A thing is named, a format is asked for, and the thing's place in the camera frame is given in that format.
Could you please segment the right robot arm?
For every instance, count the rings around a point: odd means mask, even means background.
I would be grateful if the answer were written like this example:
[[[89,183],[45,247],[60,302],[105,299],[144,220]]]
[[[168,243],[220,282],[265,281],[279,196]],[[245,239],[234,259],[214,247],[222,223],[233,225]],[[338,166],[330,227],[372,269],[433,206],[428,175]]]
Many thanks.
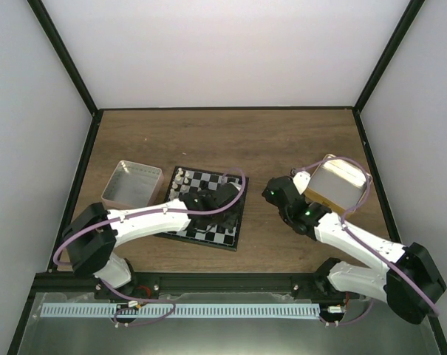
[[[404,246],[377,237],[341,217],[328,207],[308,202],[304,196],[310,176],[270,179],[262,197],[279,210],[281,219],[297,234],[335,247],[362,262],[353,266],[335,258],[317,270],[317,293],[325,298],[353,292],[386,303],[403,320],[418,325],[436,316],[436,303],[446,291],[429,251],[418,243]]]

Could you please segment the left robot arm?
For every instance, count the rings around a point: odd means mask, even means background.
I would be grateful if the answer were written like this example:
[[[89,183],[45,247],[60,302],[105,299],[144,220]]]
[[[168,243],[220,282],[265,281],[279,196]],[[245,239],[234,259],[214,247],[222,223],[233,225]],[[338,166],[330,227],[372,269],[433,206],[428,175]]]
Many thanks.
[[[140,209],[106,209],[93,203],[66,227],[61,247],[76,277],[101,278],[120,298],[128,299],[137,292],[138,281],[128,263],[114,253],[118,246],[150,235],[204,231],[231,222],[243,191],[243,186],[229,182]]]

